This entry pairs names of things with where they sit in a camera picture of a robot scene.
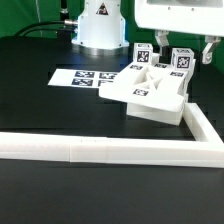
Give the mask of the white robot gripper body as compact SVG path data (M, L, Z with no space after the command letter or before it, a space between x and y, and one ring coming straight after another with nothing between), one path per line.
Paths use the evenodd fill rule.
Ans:
M135 0L141 28L224 37L224 0Z

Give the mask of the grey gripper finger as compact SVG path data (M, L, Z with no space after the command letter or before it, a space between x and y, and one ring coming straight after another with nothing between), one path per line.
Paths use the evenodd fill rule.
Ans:
M221 38L219 36L206 36L205 43L206 46L202 52L202 63L210 64L213 58L213 51L221 42Z
M160 55L165 53L166 48L169 46L168 36L169 32L165 30L156 30L155 31L155 39L160 48Z

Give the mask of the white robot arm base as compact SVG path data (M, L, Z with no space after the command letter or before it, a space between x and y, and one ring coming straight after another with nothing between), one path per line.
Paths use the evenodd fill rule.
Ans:
M72 44L91 55L126 54L126 21L121 14L121 0L84 0L78 16L77 36Z

